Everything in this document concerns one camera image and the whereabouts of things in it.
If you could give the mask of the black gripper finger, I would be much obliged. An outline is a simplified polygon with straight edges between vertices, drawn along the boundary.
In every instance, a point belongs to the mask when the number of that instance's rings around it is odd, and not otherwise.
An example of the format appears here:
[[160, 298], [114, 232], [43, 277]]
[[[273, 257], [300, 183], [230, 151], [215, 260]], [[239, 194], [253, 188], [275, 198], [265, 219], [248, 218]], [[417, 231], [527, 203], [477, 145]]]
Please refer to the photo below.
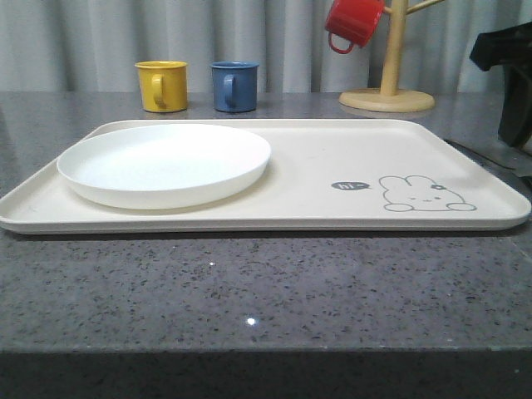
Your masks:
[[524, 147], [531, 142], [531, 23], [479, 34], [470, 59], [482, 71], [503, 67], [499, 138], [509, 146]]

